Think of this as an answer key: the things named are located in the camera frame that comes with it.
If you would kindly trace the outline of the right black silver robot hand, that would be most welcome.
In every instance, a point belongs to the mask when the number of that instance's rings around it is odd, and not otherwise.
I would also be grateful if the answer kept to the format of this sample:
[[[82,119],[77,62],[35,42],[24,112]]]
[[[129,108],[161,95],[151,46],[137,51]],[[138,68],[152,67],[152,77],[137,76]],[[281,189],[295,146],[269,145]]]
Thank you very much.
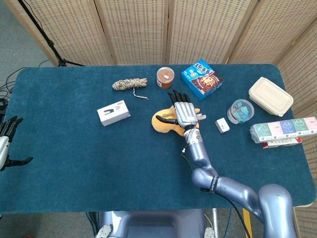
[[[198,118],[189,96],[175,89],[172,93],[168,92],[168,95],[174,106],[176,119],[165,119],[161,116],[156,116],[156,119],[163,123],[179,125],[185,131],[193,129],[198,124]]]

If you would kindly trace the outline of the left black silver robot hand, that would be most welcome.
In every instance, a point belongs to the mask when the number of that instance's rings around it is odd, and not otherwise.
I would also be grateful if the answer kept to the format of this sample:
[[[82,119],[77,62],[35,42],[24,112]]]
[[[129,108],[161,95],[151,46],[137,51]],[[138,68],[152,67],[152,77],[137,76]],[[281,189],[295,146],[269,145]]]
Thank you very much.
[[[13,116],[0,124],[0,171],[8,167],[24,166],[33,160],[28,157],[25,160],[12,160],[9,158],[9,148],[16,133],[16,129],[23,121],[23,118]]]

